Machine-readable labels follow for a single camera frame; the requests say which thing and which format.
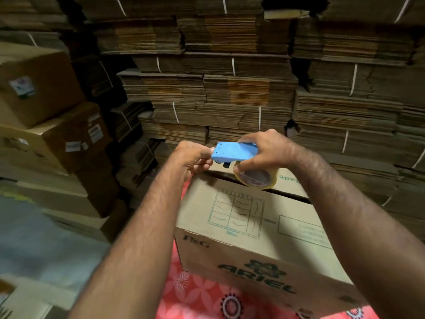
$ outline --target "green printed diagram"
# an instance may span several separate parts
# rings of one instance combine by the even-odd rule
[[[208,223],[235,233],[259,238],[264,200],[220,189],[215,196]]]

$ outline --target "forearm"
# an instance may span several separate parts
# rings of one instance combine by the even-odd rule
[[[168,274],[187,170],[168,160],[70,319],[153,318]]]
[[[290,170],[353,283],[381,319],[422,318],[424,245],[321,156],[299,150]]]

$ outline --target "hand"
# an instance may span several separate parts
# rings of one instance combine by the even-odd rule
[[[193,173],[200,173],[210,168],[213,164],[211,160],[213,152],[214,148],[191,141],[181,141],[170,155],[169,161],[184,168],[184,181],[187,181]]]
[[[235,166],[234,172],[258,169],[279,169],[289,167],[295,154],[302,147],[274,129],[266,132],[256,132],[244,135],[238,142],[255,143],[258,153],[249,160],[244,160]]]

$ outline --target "person's right arm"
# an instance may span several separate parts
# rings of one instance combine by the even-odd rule
[[[425,245],[320,155],[275,130],[247,134],[258,154],[235,172],[288,168],[322,221],[344,270],[380,319],[425,318]]]

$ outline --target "person's left arm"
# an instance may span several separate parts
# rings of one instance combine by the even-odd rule
[[[182,141],[94,272],[68,319],[154,318],[167,278],[183,184],[213,149]]]

